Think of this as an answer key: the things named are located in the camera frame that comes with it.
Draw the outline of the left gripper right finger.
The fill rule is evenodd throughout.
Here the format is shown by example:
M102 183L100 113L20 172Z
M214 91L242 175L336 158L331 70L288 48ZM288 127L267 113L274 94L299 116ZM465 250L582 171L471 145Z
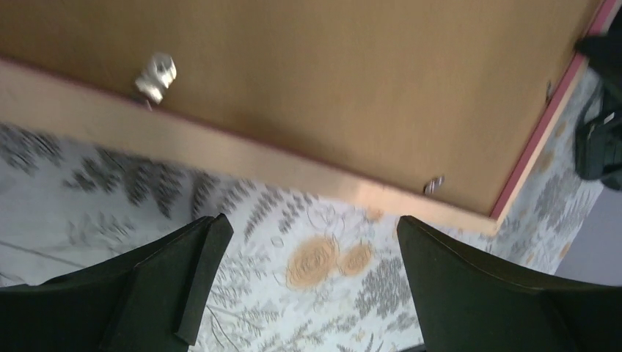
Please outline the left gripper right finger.
M412 216L397 234L428 351L619 351L621 288L564 279Z

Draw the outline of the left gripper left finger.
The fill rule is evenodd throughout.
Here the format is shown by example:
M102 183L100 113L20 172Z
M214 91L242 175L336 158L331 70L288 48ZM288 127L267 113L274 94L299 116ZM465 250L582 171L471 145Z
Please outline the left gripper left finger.
M202 217L40 285L1 289L3 351L187 351L233 229Z

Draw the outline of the pink wooden picture frame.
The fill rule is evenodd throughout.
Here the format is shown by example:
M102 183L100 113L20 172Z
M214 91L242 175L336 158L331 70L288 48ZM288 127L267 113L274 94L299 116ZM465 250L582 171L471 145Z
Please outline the pink wooden picture frame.
M599 8L580 37L604 31L621 6L619 1L598 2ZM586 66L586 60L574 53L573 45L570 62L559 80L548 84L541 116L488 214L437 199L436 192L425 195L423 190L393 186L206 120L178 114L164 107L164 99L160 104L151 103L134 85L144 67L131 79L129 92L118 93L1 52L1 121L393 214L412 215L432 224L495 235Z

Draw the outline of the brown cardboard backing board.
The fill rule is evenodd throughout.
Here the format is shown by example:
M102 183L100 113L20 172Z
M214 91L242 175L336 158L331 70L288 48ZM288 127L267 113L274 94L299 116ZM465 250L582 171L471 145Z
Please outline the brown cardboard backing board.
M3 1L1 52L488 214L598 1Z

